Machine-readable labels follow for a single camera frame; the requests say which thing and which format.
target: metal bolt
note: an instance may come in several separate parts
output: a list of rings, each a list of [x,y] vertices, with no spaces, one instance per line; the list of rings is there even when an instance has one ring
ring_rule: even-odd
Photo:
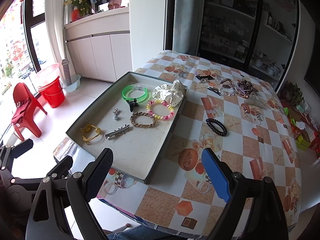
[[[77,179],[77,178],[80,178],[81,177],[81,172],[76,172],[75,174],[73,174],[73,177],[75,178],[75,179]]]
[[[264,177],[264,181],[266,183],[272,183],[272,179],[270,177]]]
[[[240,172],[234,172],[233,173],[233,176],[235,176],[236,178],[241,178],[242,177],[242,174]]]
[[[49,180],[50,180],[50,177],[44,177],[42,181],[43,181],[44,183],[47,183]]]

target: black spiral hair tie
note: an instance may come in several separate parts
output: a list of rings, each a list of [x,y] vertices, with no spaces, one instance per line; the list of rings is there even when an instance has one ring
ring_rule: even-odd
[[[222,122],[218,121],[217,119],[213,118],[208,118],[205,120],[207,122],[207,125],[210,127],[212,131],[214,131],[216,134],[220,136],[226,136],[227,135],[227,129],[226,127],[222,124]],[[222,131],[218,130],[217,128],[214,127],[212,123],[216,123],[218,126],[222,128]]]

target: pink slippers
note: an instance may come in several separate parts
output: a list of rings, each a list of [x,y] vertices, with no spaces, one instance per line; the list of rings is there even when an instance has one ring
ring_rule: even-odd
[[[110,1],[109,1],[109,4],[108,4],[108,9],[109,9],[109,10],[112,10],[112,9],[115,8],[114,3],[115,3],[115,0],[110,0]]]
[[[115,9],[118,9],[121,7],[121,0],[115,0],[114,1],[114,8]]]

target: braided brown hair tie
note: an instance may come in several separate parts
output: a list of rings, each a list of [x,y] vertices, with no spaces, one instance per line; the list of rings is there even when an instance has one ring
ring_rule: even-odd
[[[137,115],[144,115],[144,116],[148,116],[150,117],[152,120],[153,120],[153,123],[151,124],[139,124],[139,123],[135,123],[133,121],[134,117],[136,117]],[[133,115],[130,117],[130,122],[132,123],[133,126],[138,126],[138,127],[152,127],[156,124],[156,120],[155,118],[151,115],[151,114],[148,114],[148,113],[144,113],[144,112],[136,112],[136,113],[133,113]]]
[[[222,80],[221,82],[220,82],[220,84],[224,87],[224,88],[231,88],[232,87],[232,80],[230,79],[230,78],[225,78],[224,80]]]

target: checkered tablecloth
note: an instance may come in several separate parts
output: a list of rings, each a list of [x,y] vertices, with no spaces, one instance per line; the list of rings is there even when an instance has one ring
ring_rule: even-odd
[[[112,168],[97,198],[157,230],[204,239],[225,206],[201,162],[202,150],[210,147],[232,171],[239,171],[246,178],[271,177],[284,206],[287,225],[297,222],[301,188],[297,148],[289,121],[269,83],[228,66],[167,50],[137,72],[169,81],[178,78],[188,87],[186,100],[151,183],[142,184]],[[219,96],[207,90],[208,86],[218,87],[218,78],[201,84],[195,73],[230,78],[233,84],[249,80],[259,91],[257,95],[265,108],[249,106],[250,112],[245,114],[241,108],[244,98]],[[227,136],[213,133],[205,122],[208,117],[221,121],[228,130]],[[192,165],[185,166],[186,155]],[[252,199],[247,199],[234,236],[243,231],[251,203]]]

